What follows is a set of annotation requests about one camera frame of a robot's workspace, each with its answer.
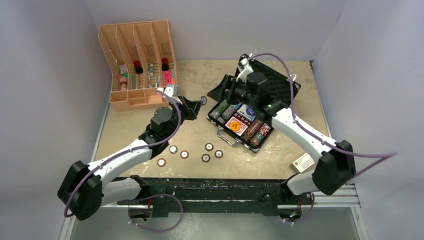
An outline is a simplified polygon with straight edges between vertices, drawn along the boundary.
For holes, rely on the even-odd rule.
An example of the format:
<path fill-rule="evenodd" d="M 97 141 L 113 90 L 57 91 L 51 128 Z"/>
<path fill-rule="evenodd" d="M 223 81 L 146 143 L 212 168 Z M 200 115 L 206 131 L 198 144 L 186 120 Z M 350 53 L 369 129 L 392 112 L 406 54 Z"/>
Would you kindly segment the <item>orange dealer button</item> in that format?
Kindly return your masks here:
<path fill-rule="evenodd" d="M 238 132 L 241 129 L 241 125 L 238 121 L 232 121 L 229 123 L 229 128 L 234 132 Z"/>

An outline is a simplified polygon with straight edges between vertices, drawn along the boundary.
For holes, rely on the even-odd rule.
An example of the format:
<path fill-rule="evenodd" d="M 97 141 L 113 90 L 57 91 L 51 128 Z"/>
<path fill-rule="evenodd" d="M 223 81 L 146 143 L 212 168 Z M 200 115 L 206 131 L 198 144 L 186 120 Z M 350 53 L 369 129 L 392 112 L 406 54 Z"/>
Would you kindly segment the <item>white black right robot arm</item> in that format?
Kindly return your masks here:
<path fill-rule="evenodd" d="M 276 84 L 263 73 L 253 72 L 245 82 L 226 74 L 207 93 L 216 102 L 227 100 L 229 104 L 252 107 L 259 120 L 289 137 L 315 162 L 314 171 L 295 174 L 282 184 L 280 196 L 288 204 L 304 193 L 320 191 L 332 195 L 356 174 L 354 157 L 349 154 L 352 145 L 346 140 L 336 142 L 296 116 L 291 109 L 293 100 L 281 98 L 286 90 L 292 89 L 293 84 L 286 80 Z"/>

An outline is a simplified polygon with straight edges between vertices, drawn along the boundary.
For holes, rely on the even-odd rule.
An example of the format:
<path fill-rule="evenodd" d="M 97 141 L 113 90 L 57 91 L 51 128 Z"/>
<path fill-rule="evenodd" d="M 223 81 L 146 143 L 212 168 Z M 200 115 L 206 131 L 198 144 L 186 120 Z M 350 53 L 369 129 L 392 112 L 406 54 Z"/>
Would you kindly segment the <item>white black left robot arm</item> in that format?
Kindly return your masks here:
<path fill-rule="evenodd" d="M 185 120 L 196 120 L 207 98 L 188 100 L 167 97 L 169 107 L 158 108 L 145 131 L 132 143 L 112 155 L 90 163 L 74 162 L 68 169 L 57 197 L 65 204 L 63 215 L 80 221 L 91 217 L 106 198 L 105 190 L 120 174 L 160 155 Z"/>

